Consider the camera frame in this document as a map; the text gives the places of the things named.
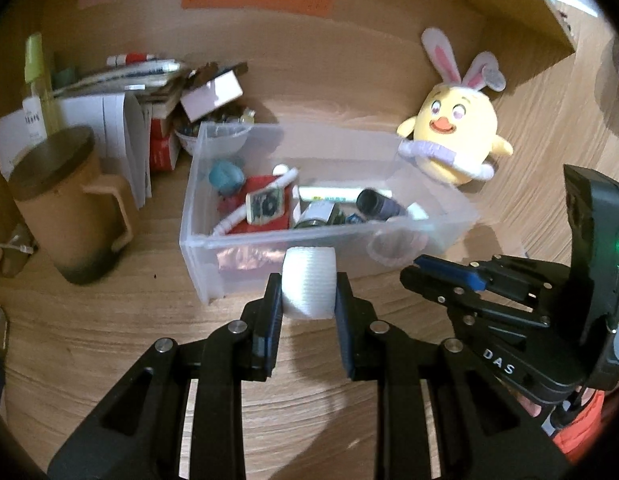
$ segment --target wood grain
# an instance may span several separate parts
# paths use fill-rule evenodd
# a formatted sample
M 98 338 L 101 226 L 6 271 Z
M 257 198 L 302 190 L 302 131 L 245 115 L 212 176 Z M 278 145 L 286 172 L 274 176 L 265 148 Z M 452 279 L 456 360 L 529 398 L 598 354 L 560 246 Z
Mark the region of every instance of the wood grain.
M 569 260 L 561 164 L 619 179 L 619 88 L 611 31 L 570 9 L 577 53 L 527 28 L 487 18 L 463 0 L 335 0 L 332 20 L 259 10 L 182 10 L 180 0 L 123 0 L 77 10 L 77 0 L 15 0 L 0 21 L 0 115 L 20 102 L 22 45 L 37 28 L 45 45 L 89 70 L 120 52 L 164 52 L 221 62 L 248 60 L 246 94 L 262 117 L 312 118 L 391 132 L 438 81 L 419 35 L 448 33 L 461 70 L 493 50 L 509 89 L 496 97 L 500 134 L 515 155 L 493 181 L 464 191 L 481 223 L 448 256 L 494 253 Z M 44 253 L 15 279 L 0 280 L 10 318 L 10 427 L 46 465 L 77 424 L 157 338 L 187 342 L 238 317 L 240 296 L 203 308 L 178 247 L 189 171 L 153 180 L 139 236 L 99 283 L 65 282 Z M 440 306 L 404 290 L 397 273 L 356 280 L 353 290 L 380 317 L 418 338 L 451 335 Z M 250 478 L 371 478 L 375 389 L 349 383 L 334 323 L 283 324 L 272 380 L 244 386 Z

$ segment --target mug lid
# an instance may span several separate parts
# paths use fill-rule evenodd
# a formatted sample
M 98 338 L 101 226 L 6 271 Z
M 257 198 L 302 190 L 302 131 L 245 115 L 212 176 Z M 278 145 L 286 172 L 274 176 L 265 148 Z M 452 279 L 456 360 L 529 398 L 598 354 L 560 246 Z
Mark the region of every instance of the mug lid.
M 30 200 L 70 176 L 94 150 L 89 126 L 72 126 L 52 134 L 30 150 L 8 180 L 15 200 Z

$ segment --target mug handle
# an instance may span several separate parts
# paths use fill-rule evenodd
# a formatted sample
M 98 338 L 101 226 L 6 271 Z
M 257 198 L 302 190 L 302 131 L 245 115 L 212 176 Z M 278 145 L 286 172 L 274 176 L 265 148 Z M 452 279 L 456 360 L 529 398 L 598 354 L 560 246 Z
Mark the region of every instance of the mug handle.
M 134 202 L 130 183 L 122 175 L 100 174 L 92 182 L 83 186 L 83 192 L 112 195 L 116 199 L 125 224 L 125 232 L 112 243 L 112 251 L 117 253 L 132 241 L 139 224 L 139 210 Z

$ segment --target orange beak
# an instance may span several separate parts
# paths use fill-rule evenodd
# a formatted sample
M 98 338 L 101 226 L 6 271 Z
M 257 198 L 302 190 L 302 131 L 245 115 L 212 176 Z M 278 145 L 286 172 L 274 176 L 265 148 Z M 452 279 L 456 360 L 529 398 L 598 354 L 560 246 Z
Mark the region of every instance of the orange beak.
M 456 126 L 451 124 L 447 117 L 440 117 L 435 121 L 430 121 L 430 128 L 437 134 L 452 134 L 456 131 Z

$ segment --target yellow cap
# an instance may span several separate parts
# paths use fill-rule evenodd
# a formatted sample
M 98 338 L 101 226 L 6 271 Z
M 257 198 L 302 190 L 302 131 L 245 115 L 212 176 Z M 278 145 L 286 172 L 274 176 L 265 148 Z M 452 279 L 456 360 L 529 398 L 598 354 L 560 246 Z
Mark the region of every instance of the yellow cap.
M 26 41 L 26 83 L 31 83 L 45 73 L 43 62 L 43 38 L 40 32 L 32 34 Z

